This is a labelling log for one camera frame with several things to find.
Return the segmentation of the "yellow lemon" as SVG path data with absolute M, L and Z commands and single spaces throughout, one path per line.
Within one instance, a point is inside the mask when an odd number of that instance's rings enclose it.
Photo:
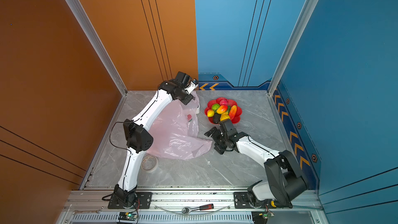
M 224 121 L 224 120 L 227 120 L 227 119 L 230 119 L 230 116 L 228 114 L 222 114 L 220 116 L 220 121 Z

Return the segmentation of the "pink printed plastic bag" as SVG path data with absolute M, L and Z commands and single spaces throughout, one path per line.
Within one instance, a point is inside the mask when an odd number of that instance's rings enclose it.
M 187 105 L 179 100 L 168 104 L 149 130 L 154 141 L 147 152 L 158 158 L 180 160 L 193 159 L 207 153 L 212 142 L 198 138 L 199 105 L 196 92 L 193 92 L 193 99 Z

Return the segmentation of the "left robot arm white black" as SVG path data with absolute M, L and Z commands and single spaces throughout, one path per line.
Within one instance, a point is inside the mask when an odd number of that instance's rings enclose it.
M 197 79 L 178 72 L 174 79 L 165 80 L 158 86 L 153 98 L 138 115 L 121 122 L 127 146 L 126 161 L 121 177 L 110 195 L 109 209 L 138 208 L 138 173 L 146 151 L 154 141 L 149 130 L 155 119 L 172 101 L 179 100 L 187 105 L 193 99 L 192 92 L 198 85 Z

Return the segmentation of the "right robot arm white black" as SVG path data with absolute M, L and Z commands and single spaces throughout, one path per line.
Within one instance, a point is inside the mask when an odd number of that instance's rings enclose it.
M 292 201 L 309 189 L 309 182 L 295 156 L 288 150 L 272 150 L 238 132 L 231 120 L 219 122 L 204 135 L 215 142 L 219 154 L 236 151 L 264 167 L 267 181 L 258 181 L 248 187 L 244 197 L 237 197 L 237 208 L 293 208 Z

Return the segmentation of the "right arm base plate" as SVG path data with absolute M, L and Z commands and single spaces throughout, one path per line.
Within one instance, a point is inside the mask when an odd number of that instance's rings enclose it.
M 238 191 L 233 193 L 234 207 L 236 209 L 244 208 L 266 208 L 271 205 L 273 199 L 258 200 L 254 194 L 246 191 Z

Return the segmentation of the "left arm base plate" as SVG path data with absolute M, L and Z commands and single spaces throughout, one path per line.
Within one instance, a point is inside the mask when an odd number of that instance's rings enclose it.
M 118 198 L 115 193 L 110 197 L 108 209 L 149 209 L 152 192 L 136 192 L 132 199 Z

